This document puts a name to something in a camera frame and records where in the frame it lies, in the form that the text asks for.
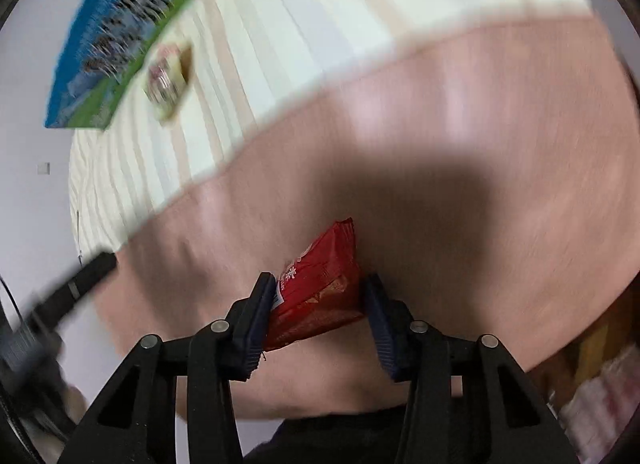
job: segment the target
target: blue and green package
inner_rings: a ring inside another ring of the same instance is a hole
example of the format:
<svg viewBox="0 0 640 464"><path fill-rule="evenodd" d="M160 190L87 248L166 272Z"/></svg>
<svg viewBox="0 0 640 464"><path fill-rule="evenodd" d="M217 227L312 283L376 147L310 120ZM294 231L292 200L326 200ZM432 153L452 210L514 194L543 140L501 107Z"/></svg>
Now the blue and green package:
<svg viewBox="0 0 640 464"><path fill-rule="evenodd" d="M105 129L145 54L187 0L84 0L49 97L47 128Z"/></svg>

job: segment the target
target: red snack package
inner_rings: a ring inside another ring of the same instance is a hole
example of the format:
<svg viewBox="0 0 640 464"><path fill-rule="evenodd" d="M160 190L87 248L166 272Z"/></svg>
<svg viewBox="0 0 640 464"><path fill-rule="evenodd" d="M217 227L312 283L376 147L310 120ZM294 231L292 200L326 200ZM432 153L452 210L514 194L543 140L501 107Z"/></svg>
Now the red snack package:
<svg viewBox="0 0 640 464"><path fill-rule="evenodd" d="M364 317L353 220L336 222L278 280L266 351L311 338Z"/></svg>

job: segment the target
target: metal screw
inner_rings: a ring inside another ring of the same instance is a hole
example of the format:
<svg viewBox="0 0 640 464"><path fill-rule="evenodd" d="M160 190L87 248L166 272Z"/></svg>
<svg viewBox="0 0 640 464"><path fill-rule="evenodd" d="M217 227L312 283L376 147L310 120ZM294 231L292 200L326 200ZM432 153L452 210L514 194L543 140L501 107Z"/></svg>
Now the metal screw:
<svg viewBox="0 0 640 464"><path fill-rule="evenodd" d="M226 319L217 319L211 324L213 332L226 332L229 328L229 322Z"/></svg>
<svg viewBox="0 0 640 464"><path fill-rule="evenodd" d="M155 334L147 334L145 337L140 340L140 346L143 349L150 349L151 347L155 347L158 344L158 336Z"/></svg>
<svg viewBox="0 0 640 464"><path fill-rule="evenodd" d="M492 334L485 334L482 336L482 345L487 347L488 349L495 349L498 346L498 338Z"/></svg>
<svg viewBox="0 0 640 464"><path fill-rule="evenodd" d="M417 334L424 334L429 330L429 324L421 319L417 319L411 322L409 329Z"/></svg>

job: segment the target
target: white floor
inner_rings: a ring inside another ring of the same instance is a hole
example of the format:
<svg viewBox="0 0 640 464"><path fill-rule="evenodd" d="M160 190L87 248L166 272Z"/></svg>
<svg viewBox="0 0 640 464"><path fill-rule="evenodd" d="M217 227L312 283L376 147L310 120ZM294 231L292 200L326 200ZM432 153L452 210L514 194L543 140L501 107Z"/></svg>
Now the white floor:
<svg viewBox="0 0 640 464"><path fill-rule="evenodd" d="M0 273L18 303L78 267L66 190L68 131L42 126L52 74L82 0L20 0L0 31ZM615 0L592 0L616 47L640 80L640 39ZM36 165L49 162L50 175ZM2 304L11 313L5 296ZM63 327L66 379L92 400L120 359L91 303ZM277 422L240 422L246 452L267 440ZM186 428L177 425L178 464L188 461Z"/></svg>

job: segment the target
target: blue gripper pad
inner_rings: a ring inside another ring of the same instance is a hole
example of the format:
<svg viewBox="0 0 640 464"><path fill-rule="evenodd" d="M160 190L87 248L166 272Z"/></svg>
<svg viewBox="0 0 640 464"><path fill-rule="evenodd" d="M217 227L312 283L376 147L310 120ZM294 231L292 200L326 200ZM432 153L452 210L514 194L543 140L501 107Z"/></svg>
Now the blue gripper pad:
<svg viewBox="0 0 640 464"><path fill-rule="evenodd" d="M404 302L389 299L378 275L364 278L360 286L380 364L396 383L411 380L417 368L408 336L414 318Z"/></svg>
<svg viewBox="0 0 640 464"><path fill-rule="evenodd" d="M261 273L249 298L242 300L242 313L235 322L232 344L236 353L234 367L246 378L260 362L275 295L276 279L271 273Z"/></svg>

